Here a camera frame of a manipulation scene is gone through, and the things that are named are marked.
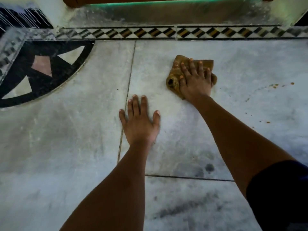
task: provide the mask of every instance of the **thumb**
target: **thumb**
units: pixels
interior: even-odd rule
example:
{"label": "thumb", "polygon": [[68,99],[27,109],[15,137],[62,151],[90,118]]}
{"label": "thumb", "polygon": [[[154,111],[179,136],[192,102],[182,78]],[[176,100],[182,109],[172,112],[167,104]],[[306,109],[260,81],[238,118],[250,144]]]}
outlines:
{"label": "thumb", "polygon": [[160,128],[160,112],[156,110],[153,114],[153,126],[155,128]]}
{"label": "thumb", "polygon": [[187,89],[186,79],[184,76],[181,75],[180,76],[180,90],[183,93],[186,91],[186,89]]}

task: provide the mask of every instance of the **person's right hand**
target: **person's right hand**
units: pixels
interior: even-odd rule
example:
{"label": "person's right hand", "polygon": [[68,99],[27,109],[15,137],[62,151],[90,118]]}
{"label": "person's right hand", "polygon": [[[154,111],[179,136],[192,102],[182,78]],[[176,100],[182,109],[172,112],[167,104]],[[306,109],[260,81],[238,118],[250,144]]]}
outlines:
{"label": "person's right hand", "polygon": [[180,90],[186,100],[194,105],[194,103],[203,96],[210,96],[211,94],[211,71],[209,68],[206,72],[203,71],[203,63],[200,61],[198,72],[191,58],[189,61],[190,71],[186,68],[184,63],[181,63],[181,68],[186,76],[186,79],[180,77]]}

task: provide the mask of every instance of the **sleeve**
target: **sleeve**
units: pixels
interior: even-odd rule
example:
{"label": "sleeve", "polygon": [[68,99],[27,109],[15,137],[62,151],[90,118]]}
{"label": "sleeve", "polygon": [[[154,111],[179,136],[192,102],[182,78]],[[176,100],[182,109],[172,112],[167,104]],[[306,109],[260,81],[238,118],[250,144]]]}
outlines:
{"label": "sleeve", "polygon": [[271,165],[252,178],[246,197],[263,231],[308,231],[308,167]]}

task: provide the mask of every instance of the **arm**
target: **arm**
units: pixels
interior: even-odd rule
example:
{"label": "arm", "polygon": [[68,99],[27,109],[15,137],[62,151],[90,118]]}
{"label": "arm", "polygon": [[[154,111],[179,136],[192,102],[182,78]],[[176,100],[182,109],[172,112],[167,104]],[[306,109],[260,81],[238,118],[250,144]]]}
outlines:
{"label": "arm", "polygon": [[130,148],[114,170],[79,204],[60,231],[143,230],[145,163],[159,132],[160,114],[153,124],[147,115],[147,99],[128,101],[128,120],[119,116]]}
{"label": "arm", "polygon": [[251,179],[274,163],[295,160],[280,147],[264,138],[218,105],[212,98],[211,71],[204,73],[202,62],[198,72],[191,61],[191,73],[184,65],[181,92],[200,112],[217,144],[222,159],[234,181],[246,197]]}

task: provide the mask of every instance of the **green light strip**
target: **green light strip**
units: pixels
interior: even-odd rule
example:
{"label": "green light strip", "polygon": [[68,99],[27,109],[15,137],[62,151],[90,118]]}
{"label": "green light strip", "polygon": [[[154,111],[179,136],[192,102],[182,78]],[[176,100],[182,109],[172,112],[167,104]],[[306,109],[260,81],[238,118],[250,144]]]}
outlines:
{"label": "green light strip", "polygon": [[103,4],[91,4],[94,6],[108,6],[108,5],[140,5],[140,4],[156,4],[156,3],[184,3],[184,2],[213,2],[223,0],[167,0],[167,1],[143,1],[143,2],[121,2],[121,3],[103,3]]}

